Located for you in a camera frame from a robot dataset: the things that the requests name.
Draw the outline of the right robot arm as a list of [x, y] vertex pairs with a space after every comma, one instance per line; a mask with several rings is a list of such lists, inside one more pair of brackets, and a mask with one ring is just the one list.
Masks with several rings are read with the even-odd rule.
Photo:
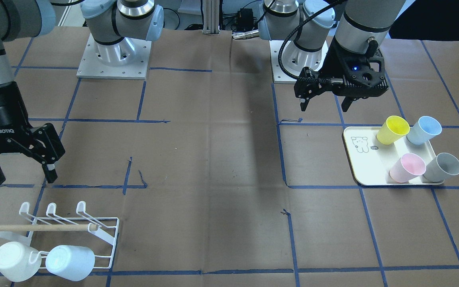
[[[156, 41], [162, 33], [163, 7], [153, 0], [78, 3], [103, 63], [128, 63], [135, 54], [129, 39]], [[65, 149], [51, 123], [39, 127], [29, 123], [4, 42], [50, 33], [56, 23], [54, 5], [48, 0], [0, 0], [0, 155], [20, 153], [33, 158], [49, 183], [58, 178], [55, 163]], [[5, 179], [0, 167], [0, 185]]]

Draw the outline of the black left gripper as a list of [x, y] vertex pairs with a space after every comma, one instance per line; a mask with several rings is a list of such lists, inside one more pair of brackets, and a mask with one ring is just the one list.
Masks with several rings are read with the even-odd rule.
[[[299, 73], [294, 85], [295, 97], [300, 101], [300, 108], [305, 112], [309, 101], [319, 96], [324, 92], [331, 91], [337, 96], [343, 95], [344, 72], [342, 69], [329, 71], [328, 74], [321, 74], [319, 71], [314, 71], [309, 67], [304, 67]], [[358, 98], [346, 96], [341, 103], [342, 112], [347, 112], [351, 104], [357, 101]]]

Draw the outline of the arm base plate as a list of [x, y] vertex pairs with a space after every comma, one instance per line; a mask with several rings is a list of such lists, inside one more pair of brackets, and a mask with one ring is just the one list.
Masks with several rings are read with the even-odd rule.
[[85, 79], [145, 80], [151, 46], [151, 41], [127, 37], [117, 44], [102, 45], [90, 35], [76, 75]]
[[[272, 40], [269, 42], [271, 65], [273, 68], [273, 82], [279, 84], [294, 84], [296, 80], [284, 73], [279, 67], [278, 55], [282, 43], [283, 41], [279, 40]], [[315, 52], [300, 50], [292, 41], [289, 41], [282, 53], [282, 63], [288, 72], [295, 76], [299, 76], [301, 69], [304, 67], [319, 71], [324, 64], [327, 52], [328, 44], [326, 41], [321, 47], [321, 50]]]

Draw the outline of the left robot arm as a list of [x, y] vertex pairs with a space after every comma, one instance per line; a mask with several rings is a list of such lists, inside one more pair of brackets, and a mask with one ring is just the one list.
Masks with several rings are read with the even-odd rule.
[[279, 69], [295, 80], [305, 111], [325, 92], [342, 96], [342, 110], [388, 89], [379, 47], [404, 0], [263, 0], [260, 38], [281, 41]]

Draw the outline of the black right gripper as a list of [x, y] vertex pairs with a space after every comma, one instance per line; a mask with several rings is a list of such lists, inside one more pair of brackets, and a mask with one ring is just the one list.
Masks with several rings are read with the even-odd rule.
[[[47, 183], [54, 183], [58, 174], [56, 161], [65, 148], [54, 126], [46, 123], [33, 127], [16, 82], [0, 87], [0, 154], [20, 153], [41, 164]], [[0, 167], [0, 186], [6, 181]]]

